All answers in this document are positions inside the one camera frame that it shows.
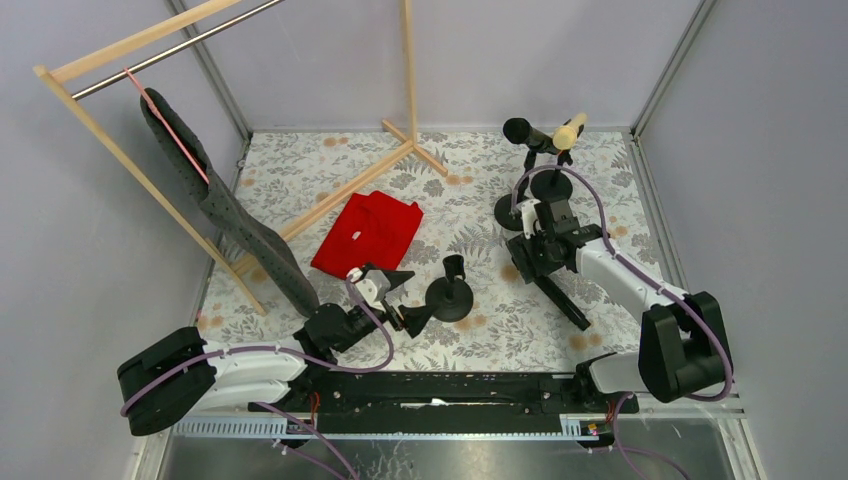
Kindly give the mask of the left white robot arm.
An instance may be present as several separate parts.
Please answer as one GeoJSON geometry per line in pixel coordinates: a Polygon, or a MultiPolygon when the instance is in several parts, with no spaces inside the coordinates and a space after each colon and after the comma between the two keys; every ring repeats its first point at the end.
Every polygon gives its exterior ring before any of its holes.
{"type": "Polygon", "coordinates": [[[143,437],[186,415],[249,403],[276,403],[323,372],[346,372],[335,356],[375,331],[418,336],[436,306],[393,307],[389,292],[413,277],[372,264],[352,269],[345,286],[354,303],[317,307],[293,335],[282,340],[224,343],[205,340],[195,327],[182,327],[117,369],[124,404],[120,414],[130,433],[143,437]]]}

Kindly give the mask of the black mic stand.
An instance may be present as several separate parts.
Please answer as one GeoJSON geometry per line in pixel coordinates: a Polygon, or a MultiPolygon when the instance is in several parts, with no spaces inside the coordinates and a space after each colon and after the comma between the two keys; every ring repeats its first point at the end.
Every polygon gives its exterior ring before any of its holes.
{"type": "MultiPolygon", "coordinates": [[[[536,157],[539,151],[529,149],[527,159],[530,167],[536,167],[536,157]]],[[[557,166],[571,166],[573,159],[571,150],[564,150],[557,154],[557,166]]],[[[568,200],[573,192],[573,186],[567,175],[559,170],[544,170],[532,174],[529,177],[529,188],[534,198],[541,201],[568,200]]]]}
{"type": "Polygon", "coordinates": [[[522,214],[518,204],[527,199],[525,193],[529,182],[530,178],[524,177],[515,194],[508,193],[495,203],[494,217],[502,228],[516,232],[523,230],[522,214]]]}

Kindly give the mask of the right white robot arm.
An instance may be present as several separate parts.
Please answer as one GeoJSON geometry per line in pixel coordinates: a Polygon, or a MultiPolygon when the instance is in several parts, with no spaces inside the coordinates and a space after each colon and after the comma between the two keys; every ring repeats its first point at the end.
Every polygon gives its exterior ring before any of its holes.
{"type": "Polygon", "coordinates": [[[559,302],[575,325],[585,329],[588,321],[550,278],[562,269],[599,285],[639,325],[636,352],[579,365],[578,377],[591,391],[647,392],[670,403],[683,397],[707,401],[705,389],[731,387],[733,367],[715,297],[690,294],[652,275],[620,252],[603,227],[580,225],[567,201],[527,199],[509,215],[522,224],[521,233],[507,243],[513,263],[526,282],[559,302]]]}

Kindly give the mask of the black microphone orange tip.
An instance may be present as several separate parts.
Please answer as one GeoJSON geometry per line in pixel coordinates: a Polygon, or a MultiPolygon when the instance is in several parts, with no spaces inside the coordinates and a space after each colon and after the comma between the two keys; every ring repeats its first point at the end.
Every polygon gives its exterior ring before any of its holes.
{"type": "Polygon", "coordinates": [[[513,117],[502,127],[505,138],[514,145],[524,145],[531,152],[558,155],[561,150],[554,146],[550,135],[535,129],[528,120],[513,117]]]}

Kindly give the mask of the beige microphone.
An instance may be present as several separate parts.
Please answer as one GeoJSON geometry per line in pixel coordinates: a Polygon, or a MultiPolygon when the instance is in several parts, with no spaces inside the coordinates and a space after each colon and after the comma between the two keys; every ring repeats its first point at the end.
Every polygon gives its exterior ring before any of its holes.
{"type": "Polygon", "coordinates": [[[560,151],[572,149],[582,134],[587,120],[588,115],[580,112],[557,127],[551,135],[553,146],[560,151]]]}

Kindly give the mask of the black mic stand corner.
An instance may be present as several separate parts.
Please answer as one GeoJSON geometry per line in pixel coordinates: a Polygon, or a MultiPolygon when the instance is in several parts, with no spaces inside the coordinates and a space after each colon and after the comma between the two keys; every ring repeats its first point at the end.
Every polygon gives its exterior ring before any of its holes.
{"type": "Polygon", "coordinates": [[[466,281],[465,261],[460,254],[443,259],[444,275],[434,280],[425,293],[425,304],[434,308],[433,317],[444,323],[466,318],[474,304],[474,294],[466,281]]]}

